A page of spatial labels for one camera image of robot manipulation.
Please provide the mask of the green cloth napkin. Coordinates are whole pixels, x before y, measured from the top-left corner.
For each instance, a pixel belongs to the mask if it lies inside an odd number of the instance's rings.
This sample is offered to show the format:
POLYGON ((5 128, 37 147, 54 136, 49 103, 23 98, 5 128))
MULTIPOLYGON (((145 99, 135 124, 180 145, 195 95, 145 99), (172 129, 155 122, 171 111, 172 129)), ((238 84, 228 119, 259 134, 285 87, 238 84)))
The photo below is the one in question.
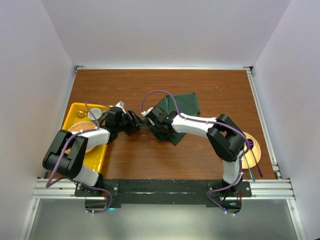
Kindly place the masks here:
MULTIPOLYGON (((178 109, 181 113, 192 117, 198 117, 200 115, 200 108, 198 104, 197 95, 194 92, 185 94, 175 94, 174 99, 177 103, 178 109)), ((166 95, 157 105, 163 109, 167 114, 176 110, 174 102, 169 95, 166 95)), ((180 140, 185 136, 185 133, 163 133, 153 126, 151 123, 148 124, 147 128, 159 141, 169 141, 176 146, 180 140)))

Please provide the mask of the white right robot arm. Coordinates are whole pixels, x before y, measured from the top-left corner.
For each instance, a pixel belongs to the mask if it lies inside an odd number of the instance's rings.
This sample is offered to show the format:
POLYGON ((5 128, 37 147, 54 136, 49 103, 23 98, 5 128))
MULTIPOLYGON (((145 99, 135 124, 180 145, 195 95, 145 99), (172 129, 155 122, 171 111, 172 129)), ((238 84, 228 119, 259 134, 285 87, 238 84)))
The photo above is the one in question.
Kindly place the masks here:
POLYGON ((179 110, 166 113, 155 106, 141 112, 145 120, 163 133, 183 133, 208 139, 216 155, 222 160, 222 187, 211 189, 207 196, 224 192, 233 197, 240 190, 243 178, 242 156, 248 141, 244 133, 225 114, 219 117, 193 117, 179 110))

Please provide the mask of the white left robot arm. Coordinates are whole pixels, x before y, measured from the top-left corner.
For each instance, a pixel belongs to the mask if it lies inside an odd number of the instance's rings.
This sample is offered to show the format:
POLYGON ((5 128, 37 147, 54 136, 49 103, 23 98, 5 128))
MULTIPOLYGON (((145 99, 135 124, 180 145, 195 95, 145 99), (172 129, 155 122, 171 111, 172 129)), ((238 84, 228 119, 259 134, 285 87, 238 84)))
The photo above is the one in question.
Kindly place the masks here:
POLYGON ((146 124, 132 109, 125 111, 119 106, 112 106, 93 129, 76 132, 59 130, 42 162, 42 166, 51 171, 45 187, 58 182, 53 180, 58 173, 63 179, 83 186, 92 196, 107 195, 101 174, 84 165, 86 150, 113 142, 120 132, 131 136, 146 124))

